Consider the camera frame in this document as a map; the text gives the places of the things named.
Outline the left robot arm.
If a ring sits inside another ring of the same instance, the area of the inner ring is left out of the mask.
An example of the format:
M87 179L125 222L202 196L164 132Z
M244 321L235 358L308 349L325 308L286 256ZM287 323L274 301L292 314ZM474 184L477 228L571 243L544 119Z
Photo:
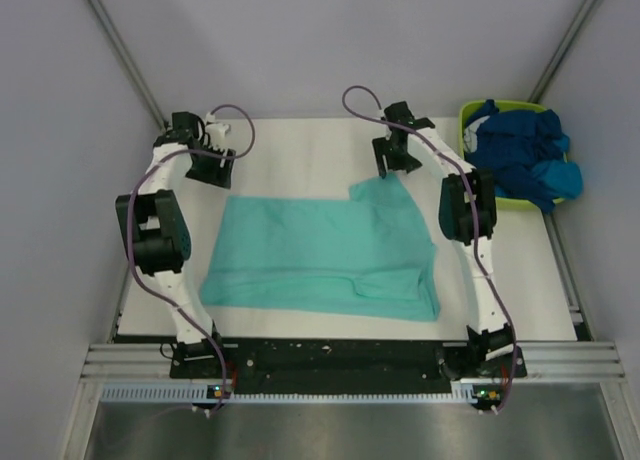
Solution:
M192 361L205 376L226 367L227 354L199 298L190 268L192 239L176 191L183 180L228 189L233 157L230 126L210 111L204 118L175 112L153 144L152 159L138 188L115 200L130 268L137 283L168 305L176 328L176 362Z

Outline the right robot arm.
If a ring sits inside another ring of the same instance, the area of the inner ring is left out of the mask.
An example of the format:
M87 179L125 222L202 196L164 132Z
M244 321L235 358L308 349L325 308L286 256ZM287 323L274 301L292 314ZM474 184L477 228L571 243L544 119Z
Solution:
M428 118L417 118L405 101L380 111L385 136L372 141L378 171L411 173L427 168L440 181L438 223L459 257L469 320L466 326L467 364L487 376L502 363L513 375L517 342L513 321L497 290L492 262L492 238L497 223L494 179L457 154Z

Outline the teal t shirt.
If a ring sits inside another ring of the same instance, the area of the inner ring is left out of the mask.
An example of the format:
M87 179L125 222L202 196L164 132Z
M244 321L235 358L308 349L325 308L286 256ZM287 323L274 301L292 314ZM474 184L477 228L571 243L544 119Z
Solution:
M394 175L346 200L231 196L200 288L204 305L434 322L437 248Z

